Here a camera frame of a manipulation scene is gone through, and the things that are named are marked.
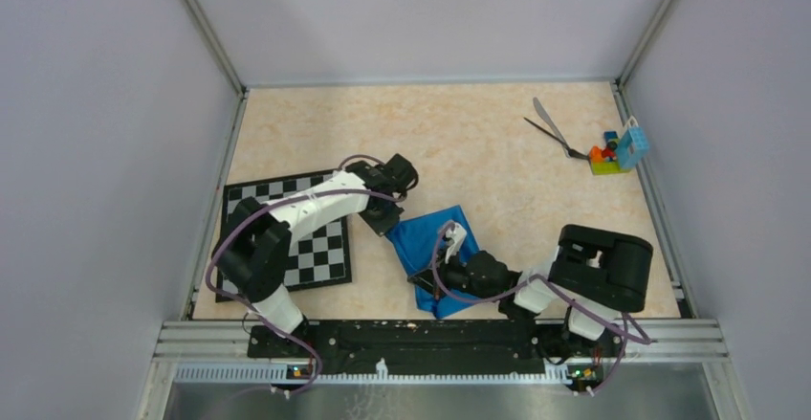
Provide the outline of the blue satin napkin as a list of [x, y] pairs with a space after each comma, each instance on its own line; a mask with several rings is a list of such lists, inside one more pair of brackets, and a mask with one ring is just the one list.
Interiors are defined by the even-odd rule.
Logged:
[[[385, 234], [408, 276], [429, 267], [439, 231], [449, 221], [459, 223], [467, 231], [459, 254], [462, 261], [468, 261], [480, 251], [480, 247], [460, 205], [401, 221]], [[417, 286], [414, 287], [414, 291], [417, 308], [430, 313], [435, 319], [446, 319], [471, 307], [470, 304], [454, 298], [436, 299], [432, 293]]]

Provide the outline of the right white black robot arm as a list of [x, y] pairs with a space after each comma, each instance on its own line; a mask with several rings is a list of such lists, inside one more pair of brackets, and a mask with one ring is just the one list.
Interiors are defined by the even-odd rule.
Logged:
[[569, 224], [549, 261], [518, 272], [486, 251], [462, 258], [466, 237], [461, 224], [446, 223], [427, 266], [410, 274], [408, 282], [437, 300], [495, 302], [514, 320], [534, 318], [559, 299], [568, 312], [560, 340], [574, 355], [587, 354], [605, 331], [625, 342], [650, 344], [631, 317], [647, 300], [653, 247], [643, 238]]

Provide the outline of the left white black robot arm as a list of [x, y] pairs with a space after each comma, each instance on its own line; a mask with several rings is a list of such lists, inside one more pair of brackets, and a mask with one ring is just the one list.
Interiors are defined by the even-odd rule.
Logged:
[[231, 298], [269, 325], [271, 345], [279, 353], [295, 356], [305, 347], [307, 320], [284, 284], [291, 248], [352, 214], [375, 234], [387, 234], [418, 183], [418, 171], [400, 154], [384, 163], [356, 154], [313, 187], [265, 202], [246, 197], [226, 221], [207, 271], [218, 271], [235, 286]]

